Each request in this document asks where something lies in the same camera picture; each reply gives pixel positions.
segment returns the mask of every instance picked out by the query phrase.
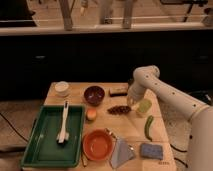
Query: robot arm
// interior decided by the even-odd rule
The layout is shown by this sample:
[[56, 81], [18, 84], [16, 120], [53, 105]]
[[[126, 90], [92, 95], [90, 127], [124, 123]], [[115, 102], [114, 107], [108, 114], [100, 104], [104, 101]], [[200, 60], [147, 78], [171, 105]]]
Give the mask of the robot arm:
[[127, 103], [133, 105], [152, 90], [164, 102], [176, 108], [192, 124], [187, 154], [187, 171], [213, 170], [213, 107], [160, 81], [156, 66], [134, 71], [134, 83], [128, 90]]

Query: white bowl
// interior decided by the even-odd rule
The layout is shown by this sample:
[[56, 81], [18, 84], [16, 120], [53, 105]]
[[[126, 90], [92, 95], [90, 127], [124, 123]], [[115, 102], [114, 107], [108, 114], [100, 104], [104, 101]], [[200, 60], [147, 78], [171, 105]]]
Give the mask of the white bowl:
[[66, 81], [60, 81], [55, 84], [55, 91], [58, 96], [66, 97], [69, 95], [69, 84]]

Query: blue sponge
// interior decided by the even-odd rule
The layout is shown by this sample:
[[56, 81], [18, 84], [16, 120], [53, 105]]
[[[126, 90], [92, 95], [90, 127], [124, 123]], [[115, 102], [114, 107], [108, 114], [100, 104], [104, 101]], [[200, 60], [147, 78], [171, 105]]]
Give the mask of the blue sponge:
[[163, 160], [163, 148], [161, 145], [142, 143], [140, 146], [140, 156]]

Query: round orange object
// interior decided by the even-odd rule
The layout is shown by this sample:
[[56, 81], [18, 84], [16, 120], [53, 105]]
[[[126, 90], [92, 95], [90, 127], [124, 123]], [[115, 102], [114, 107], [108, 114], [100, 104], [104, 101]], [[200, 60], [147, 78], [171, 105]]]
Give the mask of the round orange object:
[[113, 150], [112, 138], [106, 131], [96, 129], [84, 136], [83, 150], [90, 160], [106, 160]]

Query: dark red bowl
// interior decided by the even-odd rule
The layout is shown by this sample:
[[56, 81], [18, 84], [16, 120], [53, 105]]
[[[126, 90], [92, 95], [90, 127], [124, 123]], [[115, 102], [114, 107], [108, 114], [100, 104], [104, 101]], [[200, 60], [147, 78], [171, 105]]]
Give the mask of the dark red bowl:
[[99, 86], [90, 86], [84, 92], [84, 98], [90, 105], [98, 106], [104, 99], [104, 89]]

